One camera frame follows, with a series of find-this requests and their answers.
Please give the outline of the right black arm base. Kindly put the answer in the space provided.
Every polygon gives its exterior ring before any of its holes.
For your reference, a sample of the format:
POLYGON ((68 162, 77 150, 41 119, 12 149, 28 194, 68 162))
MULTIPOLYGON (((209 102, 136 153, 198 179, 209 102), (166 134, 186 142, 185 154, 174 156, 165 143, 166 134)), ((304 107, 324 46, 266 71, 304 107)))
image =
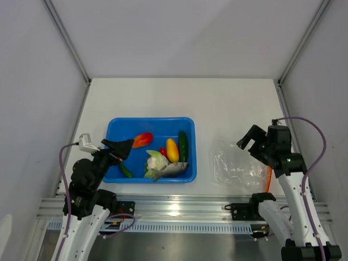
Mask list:
POLYGON ((257 221, 257 214, 249 203, 231 203, 224 206, 231 212, 233 221, 257 221))

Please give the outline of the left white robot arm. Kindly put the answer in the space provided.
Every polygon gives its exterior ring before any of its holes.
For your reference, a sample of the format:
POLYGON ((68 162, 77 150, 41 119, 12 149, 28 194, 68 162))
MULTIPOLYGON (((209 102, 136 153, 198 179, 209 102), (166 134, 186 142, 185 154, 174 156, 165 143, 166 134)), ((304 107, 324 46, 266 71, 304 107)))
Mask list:
POLYGON ((134 141, 101 141, 105 148, 91 144, 83 134, 75 145, 90 153, 93 159, 80 159, 72 167, 71 181, 61 170, 66 194, 63 207, 63 223, 52 260, 87 260, 91 248, 100 235, 105 221, 112 218, 131 218, 119 208, 116 194, 100 189, 100 184, 112 166, 126 160, 134 141))

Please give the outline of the yellow orange mango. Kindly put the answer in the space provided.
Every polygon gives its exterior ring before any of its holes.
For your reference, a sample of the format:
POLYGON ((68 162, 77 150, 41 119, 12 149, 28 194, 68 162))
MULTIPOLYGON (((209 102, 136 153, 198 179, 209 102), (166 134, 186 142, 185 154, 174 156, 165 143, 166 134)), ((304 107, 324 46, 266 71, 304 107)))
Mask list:
POLYGON ((166 141, 166 152, 167 158, 170 162, 178 162, 179 161, 179 150, 174 139, 167 139, 166 141))

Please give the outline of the dark green cucumber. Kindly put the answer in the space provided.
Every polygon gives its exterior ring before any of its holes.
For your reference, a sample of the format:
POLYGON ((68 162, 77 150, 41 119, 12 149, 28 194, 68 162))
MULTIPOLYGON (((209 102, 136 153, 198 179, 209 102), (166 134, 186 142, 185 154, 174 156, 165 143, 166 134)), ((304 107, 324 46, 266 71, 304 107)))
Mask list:
POLYGON ((181 162, 188 161, 188 138, 183 130, 178 133, 178 144, 179 144, 179 159, 181 162))

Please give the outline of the white cauliflower with leaves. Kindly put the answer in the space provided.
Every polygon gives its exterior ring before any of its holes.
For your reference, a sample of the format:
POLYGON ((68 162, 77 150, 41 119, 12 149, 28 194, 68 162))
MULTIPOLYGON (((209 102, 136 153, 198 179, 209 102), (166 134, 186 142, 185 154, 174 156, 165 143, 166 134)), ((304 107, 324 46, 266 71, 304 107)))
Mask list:
POLYGON ((146 150, 148 158, 145 162, 145 178, 153 178, 154 173, 152 169, 161 171, 169 165, 167 158, 159 151, 146 150))

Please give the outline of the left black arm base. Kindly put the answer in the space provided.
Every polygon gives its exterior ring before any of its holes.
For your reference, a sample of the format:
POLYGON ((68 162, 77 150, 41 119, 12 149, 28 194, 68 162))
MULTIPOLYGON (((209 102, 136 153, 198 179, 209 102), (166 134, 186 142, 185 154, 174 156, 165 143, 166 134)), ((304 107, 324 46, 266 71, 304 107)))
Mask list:
POLYGON ((118 201, 117 203, 117 214, 121 214, 122 219, 131 219, 129 215, 133 215, 135 212, 135 202, 134 201, 118 201))

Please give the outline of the clear zip top bag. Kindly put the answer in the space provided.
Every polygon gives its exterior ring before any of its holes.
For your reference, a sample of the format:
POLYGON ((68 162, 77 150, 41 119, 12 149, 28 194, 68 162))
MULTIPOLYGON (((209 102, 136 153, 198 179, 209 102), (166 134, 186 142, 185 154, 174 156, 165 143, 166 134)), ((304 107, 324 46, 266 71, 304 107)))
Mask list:
POLYGON ((235 142, 224 138, 213 141, 210 152, 213 181, 236 194, 252 194, 270 190, 270 168, 241 150, 235 142))

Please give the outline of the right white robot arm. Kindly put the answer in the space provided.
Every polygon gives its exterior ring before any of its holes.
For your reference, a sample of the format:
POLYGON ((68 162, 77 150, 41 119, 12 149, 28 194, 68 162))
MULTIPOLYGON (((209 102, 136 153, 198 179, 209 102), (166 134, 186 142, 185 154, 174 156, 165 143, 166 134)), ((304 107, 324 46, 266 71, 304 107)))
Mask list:
POLYGON ((252 194, 247 213, 264 219, 283 245, 282 260, 340 260, 341 249, 330 242, 310 197, 308 173, 303 156, 292 152, 291 133, 287 126, 270 125, 262 130, 253 125, 237 142, 259 162, 271 167, 278 179, 290 210, 287 218, 269 192, 252 194))

